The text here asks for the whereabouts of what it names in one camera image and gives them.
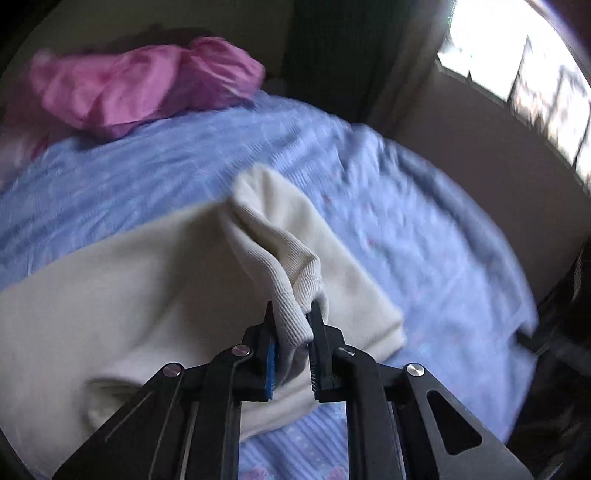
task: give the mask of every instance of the window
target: window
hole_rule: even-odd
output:
[[[591,187],[591,87],[525,0],[456,0],[439,60],[506,101]]]

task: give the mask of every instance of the wall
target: wall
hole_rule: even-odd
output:
[[[18,50],[0,80],[9,84],[42,47],[65,53],[83,45],[163,28],[205,27],[244,48],[278,74],[293,0],[62,0]]]
[[[504,231],[537,299],[591,234],[591,199],[544,141],[482,91],[435,69],[396,135]]]

